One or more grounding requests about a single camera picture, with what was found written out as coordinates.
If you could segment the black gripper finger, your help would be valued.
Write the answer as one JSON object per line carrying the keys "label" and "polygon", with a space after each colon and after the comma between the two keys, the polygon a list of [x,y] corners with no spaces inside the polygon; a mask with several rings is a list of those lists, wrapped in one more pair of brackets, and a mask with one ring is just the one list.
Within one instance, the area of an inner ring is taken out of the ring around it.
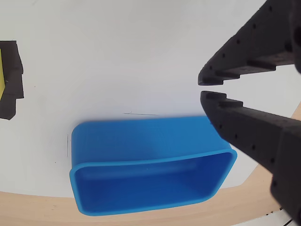
{"label": "black gripper finger", "polygon": [[272,173],[272,196],[300,224],[301,122],[243,107],[223,93],[202,91],[200,102],[224,140]]}
{"label": "black gripper finger", "polygon": [[295,65],[301,70],[301,2],[268,0],[204,65],[199,85]]}

